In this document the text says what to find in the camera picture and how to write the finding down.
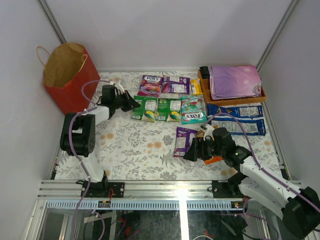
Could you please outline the red paper bag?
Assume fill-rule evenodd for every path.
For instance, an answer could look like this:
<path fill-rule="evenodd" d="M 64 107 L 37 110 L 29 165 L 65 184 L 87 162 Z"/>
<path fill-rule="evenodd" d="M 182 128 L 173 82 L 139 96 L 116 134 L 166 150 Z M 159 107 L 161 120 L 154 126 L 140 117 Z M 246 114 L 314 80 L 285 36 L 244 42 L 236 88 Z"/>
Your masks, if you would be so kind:
<path fill-rule="evenodd" d="M 67 42 L 52 53 L 37 46 L 36 54 L 43 66 L 43 86 L 57 107 L 66 115 L 86 109 L 92 99 L 100 75 L 86 48 L 78 43 Z"/>

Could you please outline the yellow snack packet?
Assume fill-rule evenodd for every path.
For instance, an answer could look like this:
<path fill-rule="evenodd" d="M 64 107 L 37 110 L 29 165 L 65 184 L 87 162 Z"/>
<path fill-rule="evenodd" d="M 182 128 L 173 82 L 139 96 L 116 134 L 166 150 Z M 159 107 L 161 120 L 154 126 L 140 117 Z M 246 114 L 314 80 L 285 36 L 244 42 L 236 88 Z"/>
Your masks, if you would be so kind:
<path fill-rule="evenodd" d="M 195 78 L 195 79 L 190 80 L 190 87 L 191 87 L 191 91 L 192 91 L 193 96 L 199 96 L 199 95 L 203 94 L 199 78 Z"/>

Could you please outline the orange Fox's candy bag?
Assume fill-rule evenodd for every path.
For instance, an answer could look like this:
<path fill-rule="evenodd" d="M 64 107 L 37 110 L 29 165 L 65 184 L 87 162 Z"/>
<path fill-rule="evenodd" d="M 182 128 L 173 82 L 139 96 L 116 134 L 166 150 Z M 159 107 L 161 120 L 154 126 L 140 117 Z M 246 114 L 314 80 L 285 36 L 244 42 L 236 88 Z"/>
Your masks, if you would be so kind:
<path fill-rule="evenodd" d="M 196 134 L 196 137 L 197 138 L 203 138 L 204 137 L 204 134 L 205 132 L 203 130 L 199 130 Z M 213 164 L 213 163 L 216 163 L 216 162 L 219 162 L 219 161 L 222 161 L 223 158 L 221 156 L 212 156 L 211 158 L 207 159 L 207 160 L 204 160 L 204 163 L 206 165 L 209 165 L 209 164 Z"/>

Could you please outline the green white snack packet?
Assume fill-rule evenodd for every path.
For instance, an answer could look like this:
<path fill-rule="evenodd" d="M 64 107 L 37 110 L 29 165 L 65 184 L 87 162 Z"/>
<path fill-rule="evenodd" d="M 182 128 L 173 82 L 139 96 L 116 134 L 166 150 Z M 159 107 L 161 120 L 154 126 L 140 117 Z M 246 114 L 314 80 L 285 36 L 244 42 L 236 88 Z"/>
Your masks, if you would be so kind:
<path fill-rule="evenodd" d="M 204 123 L 207 113 L 203 100 L 197 96 L 182 96 L 181 100 L 181 124 Z"/>

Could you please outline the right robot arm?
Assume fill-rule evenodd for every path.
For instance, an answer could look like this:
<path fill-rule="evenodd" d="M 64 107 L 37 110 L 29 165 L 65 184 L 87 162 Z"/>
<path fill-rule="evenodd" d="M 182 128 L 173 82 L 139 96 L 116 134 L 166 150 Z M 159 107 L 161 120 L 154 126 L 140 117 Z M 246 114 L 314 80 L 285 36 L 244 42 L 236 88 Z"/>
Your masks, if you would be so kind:
<path fill-rule="evenodd" d="M 247 196 L 271 210 L 286 229 L 303 239 L 320 225 L 320 199 L 311 187 L 301 188 L 272 173 L 254 158 L 254 153 L 237 145 L 226 128 L 206 125 L 204 135 L 195 137 L 184 159 L 208 161 L 220 157 L 237 173 L 228 179 L 233 197 Z"/>

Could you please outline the purple snack packet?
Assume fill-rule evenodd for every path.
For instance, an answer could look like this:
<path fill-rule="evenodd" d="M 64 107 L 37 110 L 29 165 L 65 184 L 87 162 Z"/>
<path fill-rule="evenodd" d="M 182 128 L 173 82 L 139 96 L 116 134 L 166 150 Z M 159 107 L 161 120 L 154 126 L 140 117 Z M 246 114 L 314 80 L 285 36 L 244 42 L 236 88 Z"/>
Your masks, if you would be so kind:
<path fill-rule="evenodd" d="M 166 94 L 189 94 L 190 78 L 164 75 L 161 92 Z"/>
<path fill-rule="evenodd" d="M 183 157 L 190 149 L 193 138 L 196 137 L 197 130 L 177 127 L 176 128 L 176 141 L 173 151 L 174 157 Z"/>

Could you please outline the purple folded cloth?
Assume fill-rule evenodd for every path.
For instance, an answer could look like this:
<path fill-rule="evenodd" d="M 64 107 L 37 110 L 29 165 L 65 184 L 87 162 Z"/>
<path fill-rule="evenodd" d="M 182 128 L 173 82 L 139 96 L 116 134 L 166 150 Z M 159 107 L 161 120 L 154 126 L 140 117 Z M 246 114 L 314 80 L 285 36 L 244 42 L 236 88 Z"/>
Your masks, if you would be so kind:
<path fill-rule="evenodd" d="M 254 65 L 210 66 L 210 94 L 213 100 L 260 97 L 262 82 Z"/>

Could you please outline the black items in tray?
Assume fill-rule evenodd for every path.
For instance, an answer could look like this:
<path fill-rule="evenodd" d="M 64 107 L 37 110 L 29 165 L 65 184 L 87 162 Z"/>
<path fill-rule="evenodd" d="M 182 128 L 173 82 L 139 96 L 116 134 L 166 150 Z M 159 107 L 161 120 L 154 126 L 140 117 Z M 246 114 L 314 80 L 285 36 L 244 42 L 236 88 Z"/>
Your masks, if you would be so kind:
<path fill-rule="evenodd" d="M 200 70 L 200 75 L 202 79 L 210 79 L 210 72 L 209 72 L 209 67 L 208 66 L 201 66 L 199 68 Z"/>

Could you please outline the aluminium rail frame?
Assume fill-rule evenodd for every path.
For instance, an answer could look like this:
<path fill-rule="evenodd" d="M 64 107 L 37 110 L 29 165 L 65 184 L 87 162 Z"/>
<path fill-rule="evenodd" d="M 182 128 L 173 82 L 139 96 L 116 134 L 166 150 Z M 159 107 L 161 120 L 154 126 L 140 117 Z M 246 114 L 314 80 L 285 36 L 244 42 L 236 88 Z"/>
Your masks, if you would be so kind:
<path fill-rule="evenodd" d="M 236 210 L 242 197 L 228 191 L 226 180 L 111 180 L 112 197 L 87 194 L 75 180 L 42 180 L 25 240 L 38 240 L 49 208 L 66 210 Z"/>

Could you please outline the blue chips bag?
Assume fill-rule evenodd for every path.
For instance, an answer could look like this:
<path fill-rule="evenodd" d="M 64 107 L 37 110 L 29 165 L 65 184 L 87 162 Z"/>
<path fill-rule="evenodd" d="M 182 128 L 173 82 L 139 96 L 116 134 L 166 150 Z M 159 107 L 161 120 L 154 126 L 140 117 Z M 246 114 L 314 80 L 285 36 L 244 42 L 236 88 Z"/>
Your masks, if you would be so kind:
<path fill-rule="evenodd" d="M 233 135 L 243 135 L 237 119 L 248 136 L 265 136 L 266 125 L 261 105 L 222 107 L 214 104 L 207 105 L 208 118 L 217 115 L 209 123 L 216 128 L 226 128 Z"/>

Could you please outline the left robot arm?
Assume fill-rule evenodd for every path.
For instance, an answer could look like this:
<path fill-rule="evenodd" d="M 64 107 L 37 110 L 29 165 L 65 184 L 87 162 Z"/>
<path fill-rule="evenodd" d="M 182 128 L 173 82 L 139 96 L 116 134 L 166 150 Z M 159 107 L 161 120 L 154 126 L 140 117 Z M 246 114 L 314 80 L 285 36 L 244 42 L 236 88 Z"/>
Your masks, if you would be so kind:
<path fill-rule="evenodd" d="M 125 184 L 109 182 L 94 153 L 96 125 L 109 120 L 118 109 L 128 112 L 140 106 L 121 84 L 111 82 L 102 86 L 101 97 L 92 108 L 65 115 L 60 149 L 75 157 L 86 174 L 85 179 L 75 182 L 82 186 L 82 197 L 111 199 L 124 196 Z"/>

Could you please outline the green yellow snack bag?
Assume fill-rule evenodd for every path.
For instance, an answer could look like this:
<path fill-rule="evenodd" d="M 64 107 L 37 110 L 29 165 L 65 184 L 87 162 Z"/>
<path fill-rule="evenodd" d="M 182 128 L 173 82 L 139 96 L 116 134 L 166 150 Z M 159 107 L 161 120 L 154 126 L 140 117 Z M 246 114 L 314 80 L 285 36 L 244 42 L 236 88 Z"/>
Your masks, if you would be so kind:
<path fill-rule="evenodd" d="M 181 100 L 174 98 L 159 98 L 157 103 L 157 121 L 180 122 Z"/>

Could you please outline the colourful snack packet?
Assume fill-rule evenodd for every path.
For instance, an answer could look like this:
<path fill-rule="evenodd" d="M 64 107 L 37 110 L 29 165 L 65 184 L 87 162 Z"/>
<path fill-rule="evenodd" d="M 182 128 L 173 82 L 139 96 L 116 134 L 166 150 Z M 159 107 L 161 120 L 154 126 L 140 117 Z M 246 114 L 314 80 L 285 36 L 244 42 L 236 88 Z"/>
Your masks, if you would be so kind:
<path fill-rule="evenodd" d="M 163 77 L 143 75 L 140 82 L 138 96 L 152 96 L 158 98 L 162 91 Z"/>

